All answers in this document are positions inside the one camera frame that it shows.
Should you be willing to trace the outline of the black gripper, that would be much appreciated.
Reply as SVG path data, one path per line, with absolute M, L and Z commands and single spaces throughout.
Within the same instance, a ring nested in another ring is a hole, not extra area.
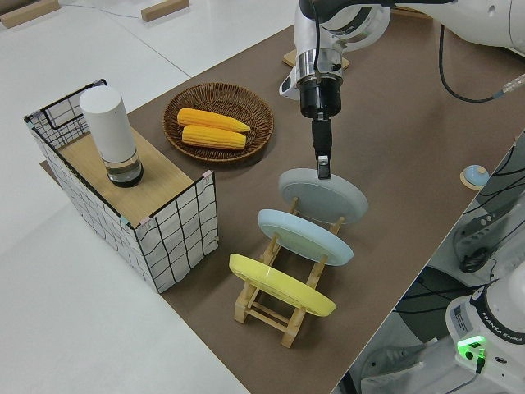
M 331 77 L 306 80 L 299 85 L 300 111 L 312 120 L 313 147 L 320 180 L 331 178 L 331 118 L 341 110 L 341 85 L 341 79 Z

